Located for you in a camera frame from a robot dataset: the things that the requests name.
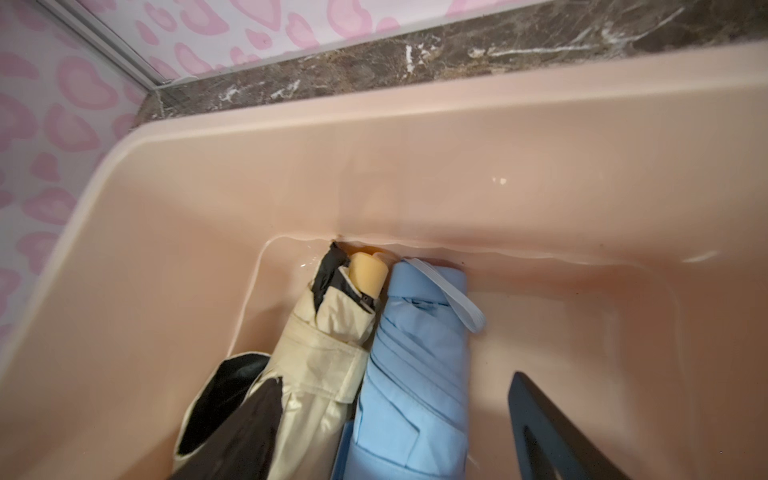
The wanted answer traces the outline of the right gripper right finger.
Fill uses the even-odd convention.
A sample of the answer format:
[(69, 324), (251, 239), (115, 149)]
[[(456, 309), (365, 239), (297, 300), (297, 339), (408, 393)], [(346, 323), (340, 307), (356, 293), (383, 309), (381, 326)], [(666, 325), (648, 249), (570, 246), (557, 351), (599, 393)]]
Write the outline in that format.
[(523, 479), (627, 477), (521, 371), (513, 375), (508, 407)]

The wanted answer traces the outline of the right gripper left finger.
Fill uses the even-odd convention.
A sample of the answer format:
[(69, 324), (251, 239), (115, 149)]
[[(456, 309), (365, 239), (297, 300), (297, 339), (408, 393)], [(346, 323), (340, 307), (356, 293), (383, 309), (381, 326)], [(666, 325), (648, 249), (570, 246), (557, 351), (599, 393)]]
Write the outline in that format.
[(283, 382), (266, 380), (211, 435), (173, 479), (265, 479), (280, 426)]

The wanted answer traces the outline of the cream umbrella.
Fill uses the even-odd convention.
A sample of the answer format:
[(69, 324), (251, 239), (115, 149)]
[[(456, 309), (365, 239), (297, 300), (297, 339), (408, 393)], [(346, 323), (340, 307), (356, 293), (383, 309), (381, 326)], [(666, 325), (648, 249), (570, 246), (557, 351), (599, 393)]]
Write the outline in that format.
[(175, 443), (172, 474), (261, 384), (279, 377), (283, 414), (265, 479), (331, 478), (368, 361), (364, 344), (388, 275), (381, 255), (348, 254), (331, 244), (275, 349), (223, 360), (197, 393)]

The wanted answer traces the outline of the light blue umbrella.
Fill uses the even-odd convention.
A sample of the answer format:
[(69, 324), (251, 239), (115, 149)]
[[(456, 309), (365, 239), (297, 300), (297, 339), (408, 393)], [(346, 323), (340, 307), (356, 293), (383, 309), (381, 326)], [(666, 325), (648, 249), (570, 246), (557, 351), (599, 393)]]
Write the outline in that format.
[(469, 336), (485, 325), (464, 272), (416, 258), (394, 266), (333, 478), (465, 478)]

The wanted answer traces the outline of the pink plastic storage box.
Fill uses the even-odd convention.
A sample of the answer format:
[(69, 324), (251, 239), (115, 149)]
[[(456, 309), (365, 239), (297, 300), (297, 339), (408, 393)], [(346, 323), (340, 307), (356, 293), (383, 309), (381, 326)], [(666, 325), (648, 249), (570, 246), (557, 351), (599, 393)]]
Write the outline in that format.
[(154, 122), (103, 160), (1, 364), (5, 479), (164, 479), (328, 244), (464, 270), (471, 479), (526, 373), (633, 479), (767, 475), (767, 46)]

